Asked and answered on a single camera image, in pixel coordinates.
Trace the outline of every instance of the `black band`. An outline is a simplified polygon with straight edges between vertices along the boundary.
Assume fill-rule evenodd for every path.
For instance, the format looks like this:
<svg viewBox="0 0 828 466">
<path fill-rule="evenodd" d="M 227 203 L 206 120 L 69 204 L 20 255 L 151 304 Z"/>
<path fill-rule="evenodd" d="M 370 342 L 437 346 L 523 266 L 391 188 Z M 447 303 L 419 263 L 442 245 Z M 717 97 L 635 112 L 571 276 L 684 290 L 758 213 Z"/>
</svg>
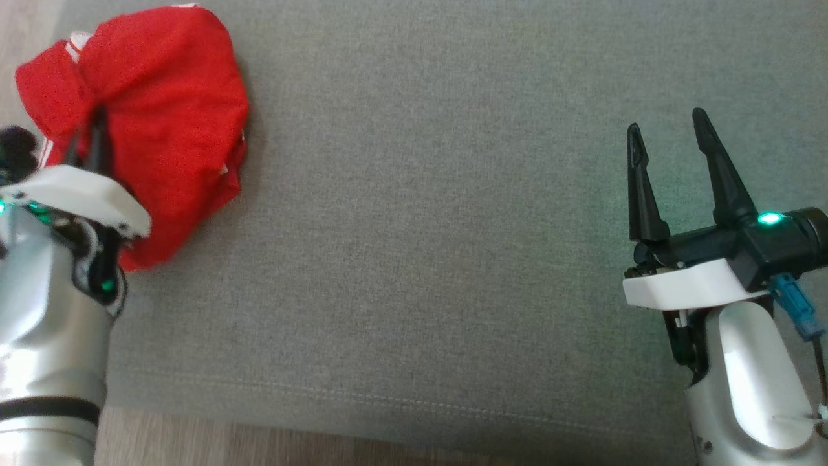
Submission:
<svg viewBox="0 0 828 466">
<path fill-rule="evenodd" d="M 101 409 L 88 400 L 61 396 L 36 396 L 0 403 L 0 421 L 27 416 L 74 417 L 97 427 Z"/>
</svg>

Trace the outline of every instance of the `red cloth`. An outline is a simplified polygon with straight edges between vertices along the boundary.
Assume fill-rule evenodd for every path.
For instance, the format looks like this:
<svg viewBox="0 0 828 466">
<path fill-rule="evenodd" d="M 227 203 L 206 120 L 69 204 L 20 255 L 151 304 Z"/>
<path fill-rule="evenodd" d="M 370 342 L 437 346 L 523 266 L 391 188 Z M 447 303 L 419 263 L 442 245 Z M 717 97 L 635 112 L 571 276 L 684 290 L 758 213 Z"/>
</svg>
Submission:
<svg viewBox="0 0 828 466">
<path fill-rule="evenodd" d="M 206 9 L 163 7 L 99 25 L 77 63 L 65 46 L 16 73 L 26 110 L 54 142 L 46 165 L 61 162 L 103 104 L 114 176 L 152 218 L 150 237 L 125 249 L 121 266 L 167 260 L 239 191 L 249 104 L 230 36 Z"/>
</svg>

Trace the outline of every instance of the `wooden floor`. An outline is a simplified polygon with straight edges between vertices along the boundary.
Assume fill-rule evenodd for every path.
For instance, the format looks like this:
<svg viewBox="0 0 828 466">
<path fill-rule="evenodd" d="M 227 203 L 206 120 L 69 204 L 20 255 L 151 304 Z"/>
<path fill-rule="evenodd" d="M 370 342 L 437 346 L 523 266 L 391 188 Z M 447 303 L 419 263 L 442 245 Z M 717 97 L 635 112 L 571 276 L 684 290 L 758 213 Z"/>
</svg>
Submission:
<svg viewBox="0 0 828 466">
<path fill-rule="evenodd" d="M 14 70 L 51 44 L 63 0 L 0 0 L 0 127 L 34 129 L 14 85 Z M 513 466 L 436 449 L 267 429 L 108 407 L 98 466 Z"/>
</svg>

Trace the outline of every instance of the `stitching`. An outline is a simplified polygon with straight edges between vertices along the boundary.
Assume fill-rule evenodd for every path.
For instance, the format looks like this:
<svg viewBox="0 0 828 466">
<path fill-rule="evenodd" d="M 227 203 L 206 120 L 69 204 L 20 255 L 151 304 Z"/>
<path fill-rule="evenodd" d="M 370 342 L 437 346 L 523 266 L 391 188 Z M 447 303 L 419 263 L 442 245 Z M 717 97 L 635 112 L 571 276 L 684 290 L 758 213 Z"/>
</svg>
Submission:
<svg viewBox="0 0 828 466">
<path fill-rule="evenodd" d="M 454 405 L 449 403 L 436 403 L 434 401 L 413 400 L 408 398 L 397 398 L 392 396 L 369 395 L 364 393 L 328 390 L 324 388 L 306 386 L 293 386 L 290 384 L 275 381 L 245 381 L 244 379 L 236 377 L 207 376 L 192 373 L 172 373 L 157 369 L 147 369 L 130 366 L 122 366 L 121 368 L 126 371 L 127 376 L 132 377 L 135 377 L 135 374 L 133 374 L 132 372 L 144 372 L 155 376 L 163 376 L 165 378 L 169 378 L 174 381 L 180 381 L 184 383 L 194 383 L 195 381 L 199 381 L 201 383 L 207 382 L 210 385 L 238 386 L 242 388 L 252 389 L 255 391 L 267 391 L 276 389 L 277 391 L 280 391 L 283 394 L 302 396 L 313 400 L 345 401 L 349 403 L 362 405 L 376 405 L 400 408 L 404 410 L 425 411 L 433 414 L 458 415 L 478 420 L 501 421 L 503 420 L 503 418 L 505 418 L 510 422 L 516 424 L 530 425 L 543 428 L 546 430 L 550 429 L 552 426 L 555 426 L 557 429 L 565 428 L 565 430 L 569 431 L 586 430 L 591 432 L 601 432 L 602 434 L 608 434 L 615 437 L 629 436 L 637 438 L 656 438 L 654 435 L 648 432 L 632 432 L 628 430 L 611 429 L 609 427 L 602 427 L 598 425 L 588 426 L 570 421 L 554 420 L 548 417 L 538 415 L 522 415 L 509 411 L 487 410 L 481 408 L 472 408 L 469 406 Z"/>
</svg>

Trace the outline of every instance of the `gray mat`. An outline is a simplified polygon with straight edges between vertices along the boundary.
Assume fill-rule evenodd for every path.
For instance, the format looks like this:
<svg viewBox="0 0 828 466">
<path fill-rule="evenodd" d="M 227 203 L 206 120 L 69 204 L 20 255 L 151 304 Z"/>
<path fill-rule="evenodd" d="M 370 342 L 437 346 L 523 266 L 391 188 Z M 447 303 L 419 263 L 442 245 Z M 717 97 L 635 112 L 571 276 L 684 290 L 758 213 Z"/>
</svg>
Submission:
<svg viewBox="0 0 828 466">
<path fill-rule="evenodd" d="M 56 35 L 155 5 L 69 0 Z M 761 209 L 827 207 L 823 2 L 204 5 L 249 82 L 243 193 L 132 277 L 112 402 L 693 464 L 689 374 L 661 316 L 624 304 L 625 130 L 674 231 L 712 222 L 694 106 Z"/>
</svg>

